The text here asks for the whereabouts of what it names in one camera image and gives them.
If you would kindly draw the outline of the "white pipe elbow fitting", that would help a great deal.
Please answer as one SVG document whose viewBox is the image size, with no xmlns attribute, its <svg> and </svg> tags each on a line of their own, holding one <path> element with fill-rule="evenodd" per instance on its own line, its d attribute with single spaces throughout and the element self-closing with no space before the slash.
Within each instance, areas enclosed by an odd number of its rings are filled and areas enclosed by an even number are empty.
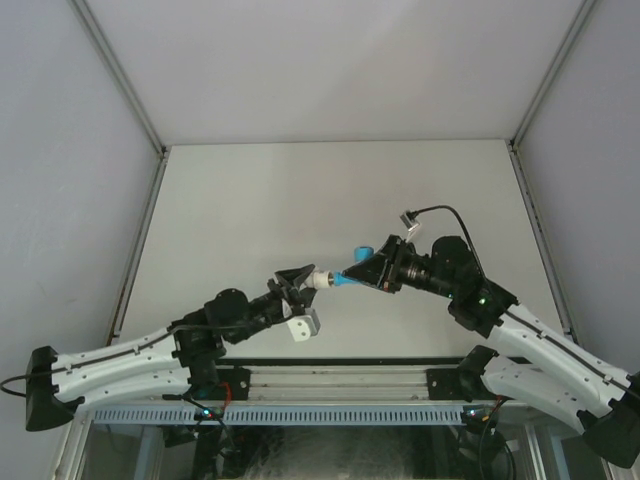
<svg viewBox="0 0 640 480">
<path fill-rule="evenodd" d="M 329 289 L 334 286 L 334 274 L 326 270 L 314 270 L 304 281 L 307 288 L 315 290 Z"/>
</svg>

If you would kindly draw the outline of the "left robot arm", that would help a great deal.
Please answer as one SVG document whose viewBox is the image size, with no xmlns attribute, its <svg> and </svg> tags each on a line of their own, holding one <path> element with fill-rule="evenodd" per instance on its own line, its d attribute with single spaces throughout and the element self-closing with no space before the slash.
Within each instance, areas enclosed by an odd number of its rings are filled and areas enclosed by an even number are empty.
<svg viewBox="0 0 640 480">
<path fill-rule="evenodd" d="M 230 288 L 151 334 L 92 351 L 32 351 L 25 374 L 25 428 L 55 429 L 93 407 L 166 395 L 206 400 L 219 387 L 216 362 L 236 345 L 285 324 L 297 342 L 319 331 L 312 307 L 333 275 L 313 265 L 278 271 L 265 294 L 249 299 Z"/>
</svg>

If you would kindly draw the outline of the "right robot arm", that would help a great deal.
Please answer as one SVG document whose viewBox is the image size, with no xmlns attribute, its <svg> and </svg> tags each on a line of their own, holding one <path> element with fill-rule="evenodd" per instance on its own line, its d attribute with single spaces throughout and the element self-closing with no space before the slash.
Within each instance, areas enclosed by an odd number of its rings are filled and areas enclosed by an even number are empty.
<svg viewBox="0 0 640 480">
<path fill-rule="evenodd" d="M 638 459 L 638 375 L 557 333 L 487 280 L 462 238 L 441 237 L 420 255 L 392 235 L 342 274 L 386 293 L 410 286 L 449 299 L 454 320 L 484 340 L 459 366 L 466 396 L 490 393 L 523 402 L 572 427 L 594 453 L 620 468 Z"/>
</svg>

